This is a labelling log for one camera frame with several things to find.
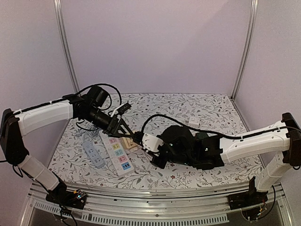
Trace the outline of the beige cube socket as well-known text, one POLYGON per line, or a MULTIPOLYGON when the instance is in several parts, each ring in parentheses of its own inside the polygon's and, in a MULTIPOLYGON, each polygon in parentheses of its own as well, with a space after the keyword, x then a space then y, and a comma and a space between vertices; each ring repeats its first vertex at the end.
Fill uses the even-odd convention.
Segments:
POLYGON ((138 144, 136 144, 131 138, 122 137, 120 138, 120 141, 125 150, 133 152, 139 149, 138 144))

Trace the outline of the dark green cube socket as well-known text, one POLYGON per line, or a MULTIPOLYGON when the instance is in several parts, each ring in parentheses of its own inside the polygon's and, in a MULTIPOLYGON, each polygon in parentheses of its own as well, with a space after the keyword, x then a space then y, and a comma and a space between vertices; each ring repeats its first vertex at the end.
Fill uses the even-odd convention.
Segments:
POLYGON ((202 139, 205 139, 208 137, 208 134, 207 133, 203 133, 203 132, 199 132, 199 133, 196 133, 195 134, 195 138, 197 140, 202 140, 202 139))

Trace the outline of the white cube socket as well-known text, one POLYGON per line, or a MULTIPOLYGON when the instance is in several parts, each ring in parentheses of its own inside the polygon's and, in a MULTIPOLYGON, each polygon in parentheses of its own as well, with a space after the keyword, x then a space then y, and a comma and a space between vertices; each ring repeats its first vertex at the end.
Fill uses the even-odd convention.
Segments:
POLYGON ((198 117, 191 116, 189 118, 188 125, 190 127, 198 128, 199 127, 199 122, 200 122, 200 119, 198 117))

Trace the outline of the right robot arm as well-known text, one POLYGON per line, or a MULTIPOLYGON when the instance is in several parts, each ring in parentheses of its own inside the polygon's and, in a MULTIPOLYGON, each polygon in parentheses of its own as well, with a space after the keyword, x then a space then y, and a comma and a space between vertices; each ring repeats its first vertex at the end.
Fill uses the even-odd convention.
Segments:
POLYGON ((176 121, 157 136, 136 132, 134 141, 161 169, 171 162, 211 170, 241 158, 275 153, 265 169, 250 179, 247 191, 228 196, 231 210, 266 202, 273 184, 288 170, 301 165, 301 130, 290 113, 284 113, 280 121, 268 127, 235 136, 200 129, 193 135, 193 131, 176 121))

